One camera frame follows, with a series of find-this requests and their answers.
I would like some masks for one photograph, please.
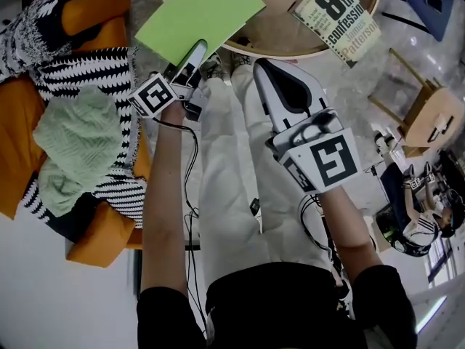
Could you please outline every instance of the green paper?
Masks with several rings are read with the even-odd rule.
[[[174,65],[204,39],[206,59],[263,8],[262,0],[166,0],[136,39]]]

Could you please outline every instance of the white pants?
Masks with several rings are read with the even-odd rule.
[[[264,114],[250,65],[231,78],[249,135],[262,210],[263,233],[249,209],[240,175],[228,86],[209,79],[203,89],[209,98],[201,124],[203,178],[199,198],[199,231],[206,286],[235,271],[269,262],[300,262],[331,270],[328,253],[315,246],[300,223],[302,189],[265,146],[272,123]],[[316,208],[305,211],[305,223],[320,243],[328,239]]]

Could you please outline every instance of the person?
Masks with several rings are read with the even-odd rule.
[[[201,122],[199,196],[206,331],[195,322],[186,283],[181,132],[162,127],[143,212],[139,348],[414,348],[416,321],[396,269],[383,265],[361,213],[334,188],[319,195],[353,291],[356,320],[337,309],[328,239],[314,206],[299,221],[304,194],[265,146],[272,125],[248,57],[232,55],[232,88],[214,55],[202,67],[208,97]],[[240,101],[256,173],[262,232],[240,178],[233,103]],[[162,119],[181,124],[176,103]]]
[[[443,200],[448,205],[442,210],[438,208],[432,194],[434,173],[428,162],[424,167],[426,200],[421,205],[412,189],[412,185],[417,182],[413,165],[402,174],[392,159],[391,152],[395,143],[392,135],[383,137],[378,133],[375,136],[376,150],[386,164],[381,182],[400,231],[409,241],[419,246],[431,244],[436,238],[437,230],[440,230],[443,238],[450,238],[455,233],[453,222],[458,227],[464,221],[464,205],[461,201]]]

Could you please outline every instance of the black sleeve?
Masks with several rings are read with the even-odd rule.
[[[362,328],[379,326],[394,348],[416,348],[415,313],[395,268],[364,270],[355,279],[353,295],[355,319]]]
[[[137,303],[139,349],[205,348],[189,300],[165,287],[146,289]]]

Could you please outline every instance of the blue chair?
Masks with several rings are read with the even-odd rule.
[[[412,22],[397,15],[383,12],[382,15],[393,20],[411,25],[419,30],[430,33],[438,41],[444,38],[452,12],[453,0],[402,0],[406,1],[413,11],[419,16],[425,26]]]

